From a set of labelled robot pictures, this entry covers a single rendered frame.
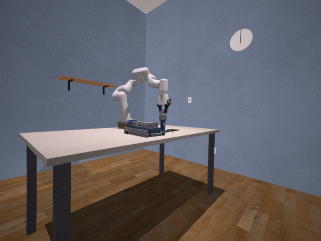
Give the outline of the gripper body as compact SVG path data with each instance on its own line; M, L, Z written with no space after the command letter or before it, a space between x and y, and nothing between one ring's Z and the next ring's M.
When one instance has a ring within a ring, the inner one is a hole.
M158 95L157 104L158 104L158 105L166 105L166 104L168 105L167 100L169 101L168 94L166 94L166 93L160 93L160 94Z

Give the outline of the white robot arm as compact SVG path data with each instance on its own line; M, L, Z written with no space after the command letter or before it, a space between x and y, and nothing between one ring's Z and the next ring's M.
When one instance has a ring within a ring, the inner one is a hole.
M144 82L144 79L148 82L149 86L152 88L159 88L159 94L160 93L168 93L168 80L167 79L161 79L156 80L156 77L151 75L148 68L138 68L134 69L132 71L132 75L134 76L135 80L129 80L126 85L122 85L116 89L116 91L112 94L112 99L114 101L118 101L118 106L121 114L121 122L128 122L129 120L132 120L130 118L130 113L128 109L127 104L127 96L126 94L130 93L130 91L139 84L142 84Z

